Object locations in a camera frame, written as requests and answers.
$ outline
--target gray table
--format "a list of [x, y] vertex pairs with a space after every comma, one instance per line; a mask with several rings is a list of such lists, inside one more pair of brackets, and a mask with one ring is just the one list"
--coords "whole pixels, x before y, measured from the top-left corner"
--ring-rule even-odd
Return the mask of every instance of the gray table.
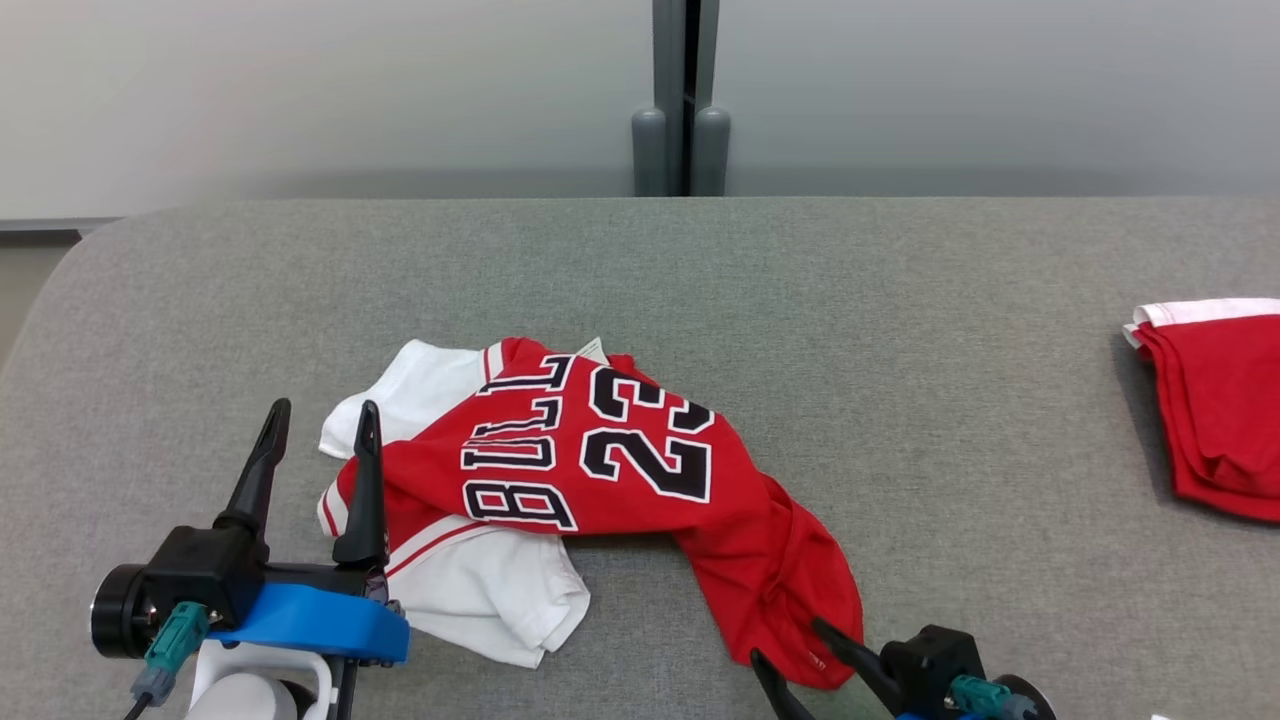
[[[726, 414], [844, 544], [870, 643], [927, 623], [1064, 719], [1274, 717], [1280, 530], [1174, 501], [1139, 302], [1280, 293], [1280, 204], [300, 201], [123, 220], [58, 268], [0, 375], [0, 705], [115, 717], [96, 583], [225, 501], [293, 398], [274, 556], [323, 561], [325, 413], [408, 338], [595, 334]], [[538, 671], [416, 638], [357, 719], [765, 719], [681, 553], [570, 541], [588, 619]], [[878, 717], [850, 683], [819, 717]], [[155, 717], [179, 717], [175, 694]]]

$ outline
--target wall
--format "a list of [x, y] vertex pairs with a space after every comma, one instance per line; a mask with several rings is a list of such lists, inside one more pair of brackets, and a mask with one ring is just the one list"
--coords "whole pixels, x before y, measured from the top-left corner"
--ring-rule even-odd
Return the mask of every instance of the wall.
[[736, 195], [1280, 190], [1280, 4], [735, 0]]
[[630, 195], [652, 23], [645, 0], [0, 0], [0, 222]]

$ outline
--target clothing tag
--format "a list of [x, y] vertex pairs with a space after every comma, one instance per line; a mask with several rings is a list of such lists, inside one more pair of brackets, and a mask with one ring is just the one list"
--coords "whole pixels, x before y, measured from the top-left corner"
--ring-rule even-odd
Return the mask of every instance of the clothing tag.
[[600, 342], [600, 338], [598, 337], [594, 338], [591, 342], [584, 345], [582, 350], [577, 351], [577, 355], [581, 355], [582, 357], [588, 357], [590, 360], [595, 360], [600, 365], [609, 364], [609, 359], [604, 355], [604, 345]]

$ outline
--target teal cable connector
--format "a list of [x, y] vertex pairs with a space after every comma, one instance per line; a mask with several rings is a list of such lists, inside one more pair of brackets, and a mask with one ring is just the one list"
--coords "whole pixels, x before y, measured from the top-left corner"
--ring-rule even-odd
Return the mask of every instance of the teal cable connector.
[[1001, 717], [1005, 698], [1011, 694], [1005, 685], [973, 675], [960, 675], [951, 680], [951, 697], [956, 706], [978, 717]]
[[1030, 698], [973, 675], [960, 675], [951, 680], [951, 700], [964, 712], [993, 720], [1025, 720], [1036, 717], [1037, 712]]
[[179, 602], [169, 619], [160, 628], [160, 634], [151, 642], [145, 656], [147, 666], [133, 682], [134, 701], [143, 694], [151, 696], [151, 707], [164, 705], [178, 682], [178, 671], [187, 659], [200, 650], [200, 643], [209, 637], [209, 616], [205, 607], [196, 602]]

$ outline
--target white t-shirt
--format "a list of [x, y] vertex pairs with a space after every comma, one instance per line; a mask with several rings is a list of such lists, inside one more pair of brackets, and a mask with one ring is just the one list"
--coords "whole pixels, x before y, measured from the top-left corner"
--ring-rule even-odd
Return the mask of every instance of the white t-shirt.
[[[599, 340], [582, 354], [603, 356]], [[384, 443], [411, 439], [500, 370], [500, 343], [448, 350], [410, 341], [371, 388], [329, 414], [320, 451], [342, 460], [353, 455], [365, 400], [378, 404]], [[335, 486], [316, 512], [326, 534], [342, 533], [347, 507]], [[492, 660], [538, 667], [577, 628], [590, 602], [557, 536], [445, 515], [392, 543], [388, 584], [410, 625]]]

